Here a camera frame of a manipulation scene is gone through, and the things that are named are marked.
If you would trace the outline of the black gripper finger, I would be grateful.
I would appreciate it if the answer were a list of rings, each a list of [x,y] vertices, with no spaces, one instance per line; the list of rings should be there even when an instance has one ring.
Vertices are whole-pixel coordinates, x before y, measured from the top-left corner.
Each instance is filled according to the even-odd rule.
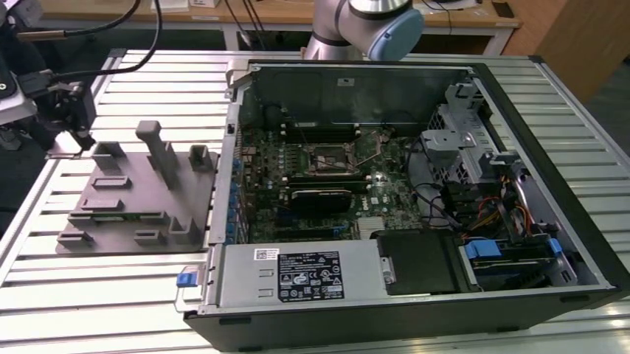
[[[69,100],[69,133],[82,151],[95,143],[90,135],[90,126],[95,118],[93,96],[89,91],[71,91]]]

